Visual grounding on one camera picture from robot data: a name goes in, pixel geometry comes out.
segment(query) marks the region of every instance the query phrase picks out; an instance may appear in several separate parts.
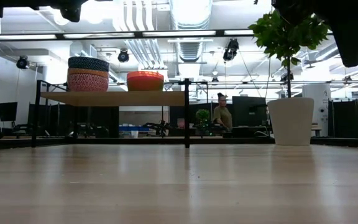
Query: plant stem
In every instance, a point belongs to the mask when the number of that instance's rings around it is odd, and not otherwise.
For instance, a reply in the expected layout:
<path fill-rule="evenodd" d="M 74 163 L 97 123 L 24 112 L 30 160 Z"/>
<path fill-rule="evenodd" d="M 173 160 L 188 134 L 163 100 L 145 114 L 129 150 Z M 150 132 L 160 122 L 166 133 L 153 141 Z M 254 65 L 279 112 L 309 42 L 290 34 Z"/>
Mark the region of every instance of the plant stem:
<path fill-rule="evenodd" d="M 288 64 L 287 64 L 287 92 L 288 92 L 288 97 L 291 98 L 291 57 L 287 57 L 288 60 Z"/>

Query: woman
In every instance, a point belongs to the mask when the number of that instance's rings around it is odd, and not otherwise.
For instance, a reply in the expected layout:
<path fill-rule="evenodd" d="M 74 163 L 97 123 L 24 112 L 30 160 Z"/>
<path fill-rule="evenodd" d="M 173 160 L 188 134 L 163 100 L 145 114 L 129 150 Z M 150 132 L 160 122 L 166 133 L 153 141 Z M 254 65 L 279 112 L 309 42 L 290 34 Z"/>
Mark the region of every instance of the woman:
<path fill-rule="evenodd" d="M 218 93 L 219 106 L 214 110 L 214 122 L 223 125 L 228 131 L 233 128 L 232 117 L 226 108 L 226 97 Z"/>

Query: white pillar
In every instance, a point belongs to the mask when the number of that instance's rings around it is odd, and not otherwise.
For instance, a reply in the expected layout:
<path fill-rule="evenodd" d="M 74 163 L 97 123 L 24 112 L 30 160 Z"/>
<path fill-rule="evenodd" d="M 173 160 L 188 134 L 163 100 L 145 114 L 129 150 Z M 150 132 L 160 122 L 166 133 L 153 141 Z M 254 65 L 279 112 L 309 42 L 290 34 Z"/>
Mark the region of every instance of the white pillar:
<path fill-rule="evenodd" d="M 302 96 L 314 99 L 313 123 L 321 128 L 320 136 L 328 136 L 328 103 L 331 99 L 329 84 L 304 85 Z"/>

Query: small potted plant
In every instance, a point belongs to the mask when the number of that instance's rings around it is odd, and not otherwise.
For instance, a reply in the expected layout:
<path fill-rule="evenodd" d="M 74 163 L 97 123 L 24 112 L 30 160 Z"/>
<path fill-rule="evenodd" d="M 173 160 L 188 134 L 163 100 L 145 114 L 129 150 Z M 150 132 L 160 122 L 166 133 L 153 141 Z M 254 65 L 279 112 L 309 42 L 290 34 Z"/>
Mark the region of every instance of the small potted plant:
<path fill-rule="evenodd" d="M 326 40 L 328 26 L 316 16 L 308 16 L 297 26 L 287 23 L 277 11 L 249 26 L 254 31 L 258 47 L 265 47 L 268 57 L 276 57 L 287 69 L 288 98 L 268 102 L 276 144 L 309 145 L 314 101 L 311 98 L 291 98 L 291 64 L 301 61 L 294 55 L 301 47 L 311 50 Z"/>
<path fill-rule="evenodd" d="M 196 112 L 196 118 L 198 124 L 196 125 L 197 129 L 200 131 L 201 137 L 209 134 L 209 111 L 208 110 L 198 110 Z"/>

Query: wooden shelf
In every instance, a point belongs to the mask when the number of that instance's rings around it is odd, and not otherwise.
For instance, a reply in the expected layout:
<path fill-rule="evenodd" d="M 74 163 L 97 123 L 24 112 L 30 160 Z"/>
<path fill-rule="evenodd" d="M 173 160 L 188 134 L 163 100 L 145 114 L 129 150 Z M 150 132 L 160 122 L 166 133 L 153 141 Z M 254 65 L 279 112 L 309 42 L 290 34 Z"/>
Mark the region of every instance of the wooden shelf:
<path fill-rule="evenodd" d="M 41 92 L 41 97 L 73 106 L 183 106 L 184 91 Z"/>

